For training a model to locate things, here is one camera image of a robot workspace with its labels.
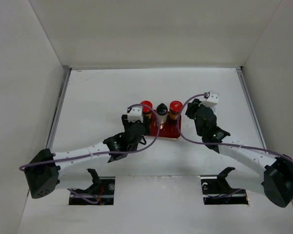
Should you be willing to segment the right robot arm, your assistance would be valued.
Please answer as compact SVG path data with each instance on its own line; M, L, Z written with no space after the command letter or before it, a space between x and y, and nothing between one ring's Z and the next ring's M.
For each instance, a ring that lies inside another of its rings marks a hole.
M240 162L258 174L257 179L223 176L216 182L218 190L228 193L234 187L244 188L249 184L248 190L264 194L274 205L285 208L293 200L293 159L285 154L247 146L235 140L229 132L217 125L217 117L212 108L218 103L218 97L212 94L203 96L204 101L195 95L184 105L186 116L194 121L196 133L201 137L199 144Z

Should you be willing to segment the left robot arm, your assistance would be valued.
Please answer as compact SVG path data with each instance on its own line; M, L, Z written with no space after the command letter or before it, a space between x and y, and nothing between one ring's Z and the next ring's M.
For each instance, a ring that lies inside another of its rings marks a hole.
M74 169L84 168L91 177L83 182L83 189L75 189L79 193L95 194L100 188L97 171L90 167L111 163L138 151L138 145L146 145L146 135L150 133L149 117L141 117L136 121L130 115L122 115L124 132L108 137L103 142L82 149L66 152L51 152L49 148L40 150L24 166L24 173L33 199L45 197L58 188L64 176Z

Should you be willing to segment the black cap white bottle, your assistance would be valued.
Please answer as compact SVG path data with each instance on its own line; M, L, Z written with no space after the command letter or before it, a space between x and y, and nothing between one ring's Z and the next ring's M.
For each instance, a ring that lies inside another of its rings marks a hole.
M168 115L168 108L164 103L161 103L156 108L156 114L158 117L158 123L159 124L165 124L167 121L167 115Z

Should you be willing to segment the red lid chili sauce jar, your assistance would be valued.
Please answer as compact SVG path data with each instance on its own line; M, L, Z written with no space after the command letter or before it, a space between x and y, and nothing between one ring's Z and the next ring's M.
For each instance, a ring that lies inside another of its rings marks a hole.
M153 105L149 100L143 100L141 103L142 105L142 113L144 117L148 117L149 120L152 119L152 109Z

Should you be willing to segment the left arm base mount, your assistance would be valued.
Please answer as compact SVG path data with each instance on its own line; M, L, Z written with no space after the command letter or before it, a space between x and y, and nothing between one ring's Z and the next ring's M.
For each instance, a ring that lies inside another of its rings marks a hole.
M115 177L99 177L95 169L87 169L91 183L85 189L70 189L68 205L107 206L114 204Z

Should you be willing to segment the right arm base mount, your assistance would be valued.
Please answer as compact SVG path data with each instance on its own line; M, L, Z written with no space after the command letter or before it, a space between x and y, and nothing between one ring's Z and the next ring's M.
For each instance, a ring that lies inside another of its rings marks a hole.
M226 181L234 167L227 167L217 175L200 177L205 205L248 205L246 190L232 188Z

